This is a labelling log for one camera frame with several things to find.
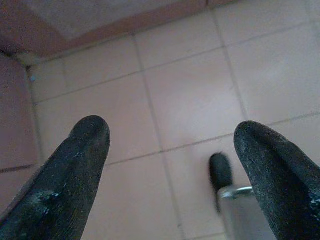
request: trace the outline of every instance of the floor tile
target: floor tile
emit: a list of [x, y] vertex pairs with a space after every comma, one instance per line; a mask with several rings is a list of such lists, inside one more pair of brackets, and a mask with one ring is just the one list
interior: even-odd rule
[[35, 107], [44, 163], [78, 122], [71, 114], [68, 95], [40, 102]]
[[227, 45], [308, 20], [302, 0], [241, 0], [217, 8], [215, 12]]
[[139, 71], [132, 37], [109, 41], [64, 58], [70, 91]]
[[72, 115], [98, 115], [111, 132], [108, 163], [160, 150], [141, 74], [90, 87], [70, 95]]
[[136, 39], [145, 69], [221, 47], [211, 12], [144, 31]]
[[103, 239], [105, 239], [105, 238], [102, 238], [99, 236], [97, 228], [99, 228], [99, 223], [96, 222], [96, 219], [94, 217], [94, 210], [92, 209], [89, 214], [88, 220], [86, 222], [81, 240], [103, 240]]
[[229, 47], [249, 118], [270, 124], [320, 111], [319, 50], [307, 26]]
[[30, 84], [34, 102], [50, 99], [67, 92], [61, 59], [33, 66], [30, 69], [30, 74], [35, 80]]
[[227, 240], [227, 237], [224, 234], [219, 234], [219, 235], [199, 238], [198, 240]]
[[280, 123], [271, 128], [296, 144], [320, 166], [320, 115]]
[[145, 74], [165, 149], [230, 134], [243, 120], [221, 49]]
[[307, 0], [309, 4], [311, 19], [320, 21], [320, 1], [319, 0]]
[[107, 166], [92, 211], [99, 239], [181, 239], [161, 155]]
[[7, 209], [23, 185], [31, 178], [36, 170], [35, 166], [31, 166], [17, 171], [0, 173], [0, 214]]
[[233, 136], [165, 153], [182, 226], [188, 239], [225, 231], [222, 219], [216, 212], [208, 172], [209, 158], [217, 152], [228, 155], [234, 183], [248, 186], [249, 180], [237, 157]]

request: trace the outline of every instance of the black rubber cap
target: black rubber cap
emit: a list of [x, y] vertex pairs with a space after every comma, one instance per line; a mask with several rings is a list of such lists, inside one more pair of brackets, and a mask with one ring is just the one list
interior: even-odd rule
[[233, 184], [232, 170], [226, 155], [222, 153], [215, 153], [210, 157], [209, 174], [211, 184], [215, 192], [216, 210], [218, 213], [220, 213], [218, 191], [221, 188]]

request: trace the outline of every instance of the tile floor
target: tile floor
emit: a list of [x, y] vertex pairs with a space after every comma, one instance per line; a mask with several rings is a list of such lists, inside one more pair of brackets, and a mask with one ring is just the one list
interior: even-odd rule
[[43, 159], [87, 115], [111, 150], [84, 240], [224, 240], [207, 161], [244, 120], [320, 165], [320, 1], [242, 0], [31, 69]]

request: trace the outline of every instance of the wall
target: wall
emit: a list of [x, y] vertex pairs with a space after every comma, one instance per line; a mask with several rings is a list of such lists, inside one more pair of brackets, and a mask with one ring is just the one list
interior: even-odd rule
[[31, 96], [20, 63], [0, 54], [0, 212], [38, 161]]

